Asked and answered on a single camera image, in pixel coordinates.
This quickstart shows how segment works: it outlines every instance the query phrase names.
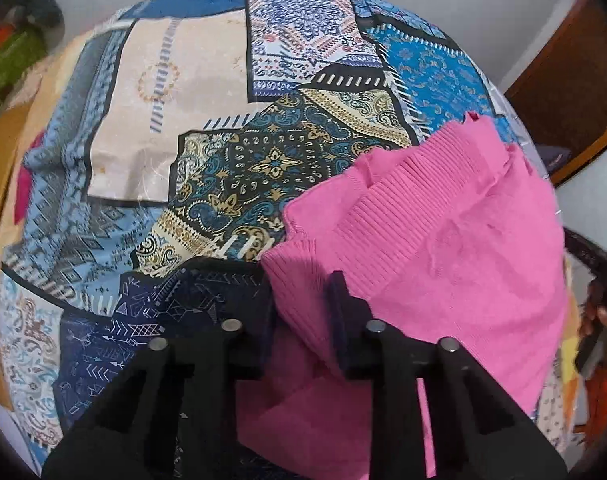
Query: brown wooden door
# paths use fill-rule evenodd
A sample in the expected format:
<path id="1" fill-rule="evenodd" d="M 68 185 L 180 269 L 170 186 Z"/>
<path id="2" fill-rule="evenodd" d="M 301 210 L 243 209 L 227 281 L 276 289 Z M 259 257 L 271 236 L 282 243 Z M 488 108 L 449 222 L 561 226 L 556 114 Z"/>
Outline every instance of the brown wooden door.
<path id="1" fill-rule="evenodd" d="M 607 17 L 596 2 L 577 1 L 506 95 L 536 144 L 570 148 L 553 182 L 607 147 Z"/>

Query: green object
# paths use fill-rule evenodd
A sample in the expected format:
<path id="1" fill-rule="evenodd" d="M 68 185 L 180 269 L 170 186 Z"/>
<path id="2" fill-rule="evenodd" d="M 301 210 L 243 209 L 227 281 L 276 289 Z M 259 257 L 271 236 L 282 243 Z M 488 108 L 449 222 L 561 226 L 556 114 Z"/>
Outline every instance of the green object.
<path id="1" fill-rule="evenodd" d="M 21 75 L 46 56 L 46 45 L 36 28 L 15 32 L 0 47 L 0 107 Z"/>

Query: person's hand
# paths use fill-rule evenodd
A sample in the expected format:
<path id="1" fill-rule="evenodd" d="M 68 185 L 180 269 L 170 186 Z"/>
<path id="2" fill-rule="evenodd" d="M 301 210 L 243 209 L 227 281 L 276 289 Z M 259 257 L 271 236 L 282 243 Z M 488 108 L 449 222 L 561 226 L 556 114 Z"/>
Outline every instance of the person's hand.
<path id="1" fill-rule="evenodd" d="M 587 292 L 586 307 L 583 319 L 581 320 L 581 327 L 579 328 L 580 337 L 585 337 L 593 333 L 593 323 L 595 319 L 601 321 L 601 324 L 607 330 L 607 309 L 605 306 L 599 304 L 603 292 L 600 285 L 595 281 L 591 282 L 590 285 L 588 285 Z M 603 365 L 607 368 L 607 349 L 605 350 Z"/>

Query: pink sweater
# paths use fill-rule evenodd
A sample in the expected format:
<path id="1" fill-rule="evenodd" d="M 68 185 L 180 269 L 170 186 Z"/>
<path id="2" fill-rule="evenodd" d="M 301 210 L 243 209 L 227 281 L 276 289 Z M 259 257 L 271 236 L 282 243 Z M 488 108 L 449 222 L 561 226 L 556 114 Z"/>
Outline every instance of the pink sweater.
<path id="1" fill-rule="evenodd" d="M 476 114 L 418 148 L 375 148 L 292 201 L 287 240 L 261 259 L 289 327 L 266 380 L 240 387 L 242 443 L 312 479 L 367 476 L 370 389 L 344 381 L 333 356 L 333 270 L 406 335 L 461 340 L 531 412 L 567 304 L 555 210 L 550 184 Z"/>

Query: metal rivet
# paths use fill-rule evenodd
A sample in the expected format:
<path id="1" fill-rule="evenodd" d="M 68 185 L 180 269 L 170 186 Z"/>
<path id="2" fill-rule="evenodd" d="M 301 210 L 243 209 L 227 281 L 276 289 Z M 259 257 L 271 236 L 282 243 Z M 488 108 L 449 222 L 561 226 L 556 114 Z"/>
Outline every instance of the metal rivet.
<path id="1" fill-rule="evenodd" d="M 242 329 L 242 326 L 242 322 L 238 319 L 226 319 L 222 323 L 222 329 L 224 329 L 226 332 L 237 332 L 237 330 Z"/>
<path id="2" fill-rule="evenodd" d="M 365 328 L 368 332 L 380 334 L 385 330 L 385 321 L 382 321 L 381 319 L 371 319 L 365 324 Z"/>
<path id="3" fill-rule="evenodd" d="M 441 345 L 441 348 L 447 352 L 456 352 L 459 348 L 461 348 L 461 343 L 459 343 L 454 337 L 444 337 L 441 341 L 439 341 L 439 344 Z"/>
<path id="4" fill-rule="evenodd" d="M 168 340 L 165 337 L 154 337 L 148 342 L 148 348 L 151 350 L 163 350 L 168 346 Z"/>

